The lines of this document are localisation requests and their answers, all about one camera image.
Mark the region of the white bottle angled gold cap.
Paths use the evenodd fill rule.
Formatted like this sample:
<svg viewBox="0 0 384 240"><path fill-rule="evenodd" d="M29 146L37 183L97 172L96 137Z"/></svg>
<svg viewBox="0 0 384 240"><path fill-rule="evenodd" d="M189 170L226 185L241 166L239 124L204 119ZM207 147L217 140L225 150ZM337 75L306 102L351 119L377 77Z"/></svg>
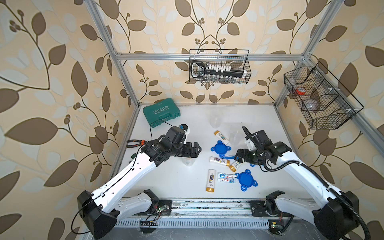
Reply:
<svg viewBox="0 0 384 240"><path fill-rule="evenodd" d="M230 168L230 170L232 171L232 172L236 172L239 168L240 168L240 166L242 165L243 163L241 163L241 162L238 162L238 161L234 161L230 166L229 166L229 168Z"/></svg>

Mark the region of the white shampoo bottle gold cap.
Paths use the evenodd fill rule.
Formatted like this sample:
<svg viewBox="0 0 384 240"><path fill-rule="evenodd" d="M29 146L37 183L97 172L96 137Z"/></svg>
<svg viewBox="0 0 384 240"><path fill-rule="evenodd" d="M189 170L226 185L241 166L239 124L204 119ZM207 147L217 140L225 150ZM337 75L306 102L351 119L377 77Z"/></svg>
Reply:
<svg viewBox="0 0 384 240"><path fill-rule="evenodd" d="M230 144L230 141L227 137L224 136L224 134L220 131L215 131L214 135L226 146Z"/></svg>

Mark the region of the toothpaste tube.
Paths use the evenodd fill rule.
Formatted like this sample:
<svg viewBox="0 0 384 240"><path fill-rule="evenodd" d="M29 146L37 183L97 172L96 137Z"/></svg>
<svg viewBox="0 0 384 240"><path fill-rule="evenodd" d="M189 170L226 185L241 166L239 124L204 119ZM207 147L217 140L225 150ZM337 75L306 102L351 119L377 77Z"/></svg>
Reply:
<svg viewBox="0 0 384 240"><path fill-rule="evenodd" d="M237 176L235 174L225 174L225 173L218 173L218 179L236 179Z"/></svg>
<svg viewBox="0 0 384 240"><path fill-rule="evenodd" d="M235 179L218 179L219 182L221 183L235 183Z"/></svg>

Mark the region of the clear plastic container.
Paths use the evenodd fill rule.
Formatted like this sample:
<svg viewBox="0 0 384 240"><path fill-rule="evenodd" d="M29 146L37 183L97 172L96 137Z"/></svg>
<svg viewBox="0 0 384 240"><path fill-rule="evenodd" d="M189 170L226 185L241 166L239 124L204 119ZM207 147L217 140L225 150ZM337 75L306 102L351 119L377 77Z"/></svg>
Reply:
<svg viewBox="0 0 384 240"><path fill-rule="evenodd" d="M214 129L218 129L223 123L222 114L214 114L209 117L210 126Z"/></svg>
<svg viewBox="0 0 384 240"><path fill-rule="evenodd" d="M194 158L182 158L182 162L187 166L191 167L195 163Z"/></svg>

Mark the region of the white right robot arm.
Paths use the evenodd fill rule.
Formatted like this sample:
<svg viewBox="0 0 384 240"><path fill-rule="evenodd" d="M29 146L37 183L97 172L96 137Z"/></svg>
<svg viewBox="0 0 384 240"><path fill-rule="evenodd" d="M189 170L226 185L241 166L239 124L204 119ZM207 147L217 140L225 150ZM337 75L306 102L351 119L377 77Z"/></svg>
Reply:
<svg viewBox="0 0 384 240"><path fill-rule="evenodd" d="M258 146L253 150L239 149L235 160L262 164L267 172L284 170L312 197L313 203L293 198L283 191L272 193L272 210L291 214L313 224L328 240L345 240L347 234L362 227L366 240L372 238L359 211L359 198L343 192L324 180L283 142Z"/></svg>

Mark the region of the blue lid upper left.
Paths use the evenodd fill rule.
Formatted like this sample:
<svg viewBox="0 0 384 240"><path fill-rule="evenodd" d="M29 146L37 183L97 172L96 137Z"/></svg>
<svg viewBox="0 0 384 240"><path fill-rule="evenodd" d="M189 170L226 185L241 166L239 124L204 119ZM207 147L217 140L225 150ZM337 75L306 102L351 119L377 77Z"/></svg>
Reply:
<svg viewBox="0 0 384 240"><path fill-rule="evenodd" d="M215 152L222 159L223 159L223 156L226 156L226 153L231 149L232 148L230 146L226 146L221 141L218 141L215 146L211 147L211 151Z"/></svg>

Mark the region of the blue lid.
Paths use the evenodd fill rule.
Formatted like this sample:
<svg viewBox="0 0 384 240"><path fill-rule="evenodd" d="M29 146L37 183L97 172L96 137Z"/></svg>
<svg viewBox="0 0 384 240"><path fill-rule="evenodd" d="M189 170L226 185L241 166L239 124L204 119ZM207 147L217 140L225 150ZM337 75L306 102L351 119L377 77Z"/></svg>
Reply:
<svg viewBox="0 0 384 240"><path fill-rule="evenodd" d="M226 156L226 153L231 149L232 148L230 146L226 146L221 141L218 141L215 146L211 147L211 151L215 152L222 159L223 159L223 156Z"/></svg>
<svg viewBox="0 0 384 240"><path fill-rule="evenodd" d="M243 192L246 192L251 187L257 187L259 185L258 182L252 176L251 171L249 169L246 169L242 173L236 173L235 176L236 179L238 179L241 185L241 190Z"/></svg>

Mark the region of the white bottle purple label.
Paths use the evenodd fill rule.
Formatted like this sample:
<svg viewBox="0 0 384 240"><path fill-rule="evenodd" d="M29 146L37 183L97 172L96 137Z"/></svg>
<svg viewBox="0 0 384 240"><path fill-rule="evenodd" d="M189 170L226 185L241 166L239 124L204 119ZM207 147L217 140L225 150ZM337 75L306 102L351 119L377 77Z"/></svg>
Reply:
<svg viewBox="0 0 384 240"><path fill-rule="evenodd" d="M229 166L230 160L222 159L222 158L216 158L216 157L210 157L210 163L220 164L223 166Z"/></svg>

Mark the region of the blue lid front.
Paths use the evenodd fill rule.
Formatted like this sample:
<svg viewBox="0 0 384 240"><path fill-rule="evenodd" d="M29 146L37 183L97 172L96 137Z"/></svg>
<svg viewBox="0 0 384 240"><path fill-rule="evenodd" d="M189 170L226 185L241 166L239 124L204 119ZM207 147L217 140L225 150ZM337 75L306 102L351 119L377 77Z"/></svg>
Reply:
<svg viewBox="0 0 384 240"><path fill-rule="evenodd" d="M252 176L251 171L249 169L246 169L242 173L236 173L235 176L236 179L238 179L241 185L241 190L243 192L246 192L251 187L257 187L259 185L258 182Z"/></svg>

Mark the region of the front white bottle gold cap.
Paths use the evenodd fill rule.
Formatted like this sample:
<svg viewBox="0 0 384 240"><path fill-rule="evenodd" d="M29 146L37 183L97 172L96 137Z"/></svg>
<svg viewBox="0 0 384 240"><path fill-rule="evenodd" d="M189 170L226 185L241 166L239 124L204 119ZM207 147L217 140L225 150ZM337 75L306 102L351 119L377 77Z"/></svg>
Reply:
<svg viewBox="0 0 384 240"><path fill-rule="evenodd" d="M215 191L216 170L209 169L206 191L213 193Z"/></svg>

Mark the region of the green plastic tool case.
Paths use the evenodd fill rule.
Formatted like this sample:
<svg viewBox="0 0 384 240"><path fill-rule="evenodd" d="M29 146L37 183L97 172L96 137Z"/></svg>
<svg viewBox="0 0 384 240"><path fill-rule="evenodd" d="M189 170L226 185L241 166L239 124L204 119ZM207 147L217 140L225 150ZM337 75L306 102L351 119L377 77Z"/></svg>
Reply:
<svg viewBox="0 0 384 240"><path fill-rule="evenodd" d="M151 128L181 116L180 109L171 98L144 107L143 113Z"/></svg>

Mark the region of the orange black side cutters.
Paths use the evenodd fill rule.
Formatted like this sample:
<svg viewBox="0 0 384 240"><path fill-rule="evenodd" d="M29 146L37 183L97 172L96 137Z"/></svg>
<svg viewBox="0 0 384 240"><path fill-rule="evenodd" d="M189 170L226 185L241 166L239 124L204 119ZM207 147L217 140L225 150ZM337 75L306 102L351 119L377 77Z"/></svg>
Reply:
<svg viewBox="0 0 384 240"><path fill-rule="evenodd" d="M145 145L146 143L146 140L127 140L126 148L137 148Z"/></svg>

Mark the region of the black socket wrench set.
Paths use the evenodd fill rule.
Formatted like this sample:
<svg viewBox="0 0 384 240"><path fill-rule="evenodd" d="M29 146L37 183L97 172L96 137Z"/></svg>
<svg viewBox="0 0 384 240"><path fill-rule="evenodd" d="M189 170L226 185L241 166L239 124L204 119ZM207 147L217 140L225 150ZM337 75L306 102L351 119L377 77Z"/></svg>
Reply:
<svg viewBox="0 0 384 240"><path fill-rule="evenodd" d="M251 72L247 70L238 70L231 66L204 64L202 61L192 61L189 72L193 78L223 76L224 78L245 79L251 75Z"/></svg>

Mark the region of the red tape roll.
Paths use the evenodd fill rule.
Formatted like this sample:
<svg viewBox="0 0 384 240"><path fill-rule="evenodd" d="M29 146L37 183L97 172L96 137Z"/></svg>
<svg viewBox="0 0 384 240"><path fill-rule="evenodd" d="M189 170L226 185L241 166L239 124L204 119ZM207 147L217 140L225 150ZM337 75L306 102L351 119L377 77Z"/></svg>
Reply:
<svg viewBox="0 0 384 240"><path fill-rule="evenodd" d="M296 88L296 94L298 96L305 96L306 93L307 93L307 90L305 88L303 88L303 87L297 87Z"/></svg>

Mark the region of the aluminium frame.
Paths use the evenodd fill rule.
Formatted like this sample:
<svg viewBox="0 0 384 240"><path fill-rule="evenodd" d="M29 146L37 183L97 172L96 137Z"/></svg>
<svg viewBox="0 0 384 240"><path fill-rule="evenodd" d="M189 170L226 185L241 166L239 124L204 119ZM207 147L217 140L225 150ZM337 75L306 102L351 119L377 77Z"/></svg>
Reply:
<svg viewBox="0 0 384 240"><path fill-rule="evenodd" d="M157 74L178 103L274 106L306 163L383 207L383 1L92 4L130 104L159 100Z"/></svg>

